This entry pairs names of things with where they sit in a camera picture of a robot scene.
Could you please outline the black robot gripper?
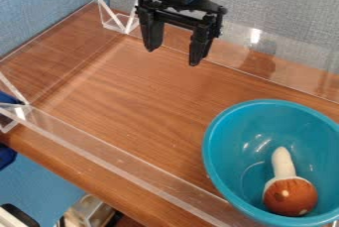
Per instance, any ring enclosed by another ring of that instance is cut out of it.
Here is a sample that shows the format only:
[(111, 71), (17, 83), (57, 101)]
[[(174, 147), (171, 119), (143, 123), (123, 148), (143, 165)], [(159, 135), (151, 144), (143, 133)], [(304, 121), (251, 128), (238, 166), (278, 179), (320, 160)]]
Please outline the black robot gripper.
[(194, 31), (190, 45), (190, 65), (207, 56), (214, 38), (222, 34), (227, 8), (211, 0), (188, 4), (171, 0), (138, 0), (135, 5), (144, 47), (150, 52), (163, 44), (164, 24)]

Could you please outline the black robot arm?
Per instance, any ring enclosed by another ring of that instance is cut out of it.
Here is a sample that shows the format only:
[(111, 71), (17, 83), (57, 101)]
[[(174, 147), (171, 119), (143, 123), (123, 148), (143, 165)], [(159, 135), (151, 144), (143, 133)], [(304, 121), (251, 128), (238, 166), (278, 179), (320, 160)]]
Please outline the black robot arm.
[(190, 65), (198, 65), (222, 34), (227, 8), (211, 0), (138, 0), (135, 8), (147, 50), (162, 46), (164, 24), (172, 24), (192, 31)]

